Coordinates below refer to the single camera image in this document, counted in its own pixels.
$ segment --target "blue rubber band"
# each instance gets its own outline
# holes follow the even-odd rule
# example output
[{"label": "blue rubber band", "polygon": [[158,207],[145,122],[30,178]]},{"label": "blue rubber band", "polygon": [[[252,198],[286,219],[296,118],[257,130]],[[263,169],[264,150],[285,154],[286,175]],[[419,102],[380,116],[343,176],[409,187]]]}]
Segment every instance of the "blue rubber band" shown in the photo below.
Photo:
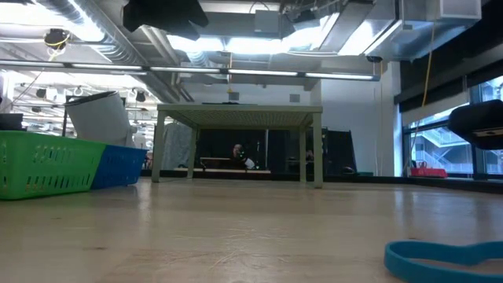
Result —
[{"label": "blue rubber band", "polygon": [[386,245],[384,265],[396,277],[411,283],[492,283],[503,282],[502,274],[477,274],[419,263],[428,259],[474,266],[489,259],[503,259],[503,241],[451,246],[423,241],[396,241]]}]

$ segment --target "table leg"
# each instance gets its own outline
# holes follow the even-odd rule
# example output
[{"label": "table leg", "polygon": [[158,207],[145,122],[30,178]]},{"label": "table leg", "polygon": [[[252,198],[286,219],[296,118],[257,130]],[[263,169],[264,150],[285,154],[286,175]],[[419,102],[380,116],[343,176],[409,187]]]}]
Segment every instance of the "table leg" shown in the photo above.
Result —
[{"label": "table leg", "polygon": [[314,187],[323,187],[323,141],[321,139],[321,114],[313,114],[313,147],[314,147]]},{"label": "table leg", "polygon": [[299,130],[299,170],[300,181],[306,182],[306,128],[300,127]]},{"label": "table leg", "polygon": [[189,169],[187,178],[192,178],[194,175],[194,162],[196,161],[196,145],[197,145],[197,129],[192,129],[192,137],[190,138],[190,154],[189,154]]},{"label": "table leg", "polygon": [[154,138],[154,153],[152,162],[152,182],[159,182],[160,170],[163,166],[164,155],[164,120],[166,113],[159,111],[157,113],[156,136]]}]

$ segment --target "green plastic basket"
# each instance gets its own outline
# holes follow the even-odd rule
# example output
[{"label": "green plastic basket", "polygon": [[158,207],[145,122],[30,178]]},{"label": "green plastic basket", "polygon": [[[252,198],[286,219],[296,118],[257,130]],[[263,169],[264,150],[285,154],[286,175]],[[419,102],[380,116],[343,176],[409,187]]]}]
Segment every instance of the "green plastic basket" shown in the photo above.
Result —
[{"label": "green plastic basket", "polygon": [[0,199],[90,189],[105,144],[22,131],[0,131]]}]

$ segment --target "metal pipe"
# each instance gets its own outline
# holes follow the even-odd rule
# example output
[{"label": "metal pipe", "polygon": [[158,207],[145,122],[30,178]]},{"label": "metal pipe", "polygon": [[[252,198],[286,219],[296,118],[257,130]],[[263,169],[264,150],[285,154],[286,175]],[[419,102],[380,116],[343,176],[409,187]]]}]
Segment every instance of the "metal pipe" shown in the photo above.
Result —
[{"label": "metal pipe", "polygon": [[[91,19],[105,37],[102,42],[110,46],[95,46],[94,49],[102,53],[114,64],[148,64],[124,33],[108,18],[94,1],[88,0],[37,0],[48,10],[59,14],[73,24],[83,26]],[[147,86],[152,87],[153,93],[162,101],[175,103],[180,97],[173,87],[165,83],[158,75],[149,73],[138,78]]]}]

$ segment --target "blue plastic bin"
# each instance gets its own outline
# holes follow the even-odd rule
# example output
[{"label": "blue plastic bin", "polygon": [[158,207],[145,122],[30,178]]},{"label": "blue plastic bin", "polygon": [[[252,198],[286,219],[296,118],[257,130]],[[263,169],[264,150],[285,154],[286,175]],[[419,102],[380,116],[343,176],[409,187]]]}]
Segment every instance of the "blue plastic bin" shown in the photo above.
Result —
[{"label": "blue plastic bin", "polygon": [[147,149],[107,145],[91,189],[127,186],[138,182],[147,151]]}]

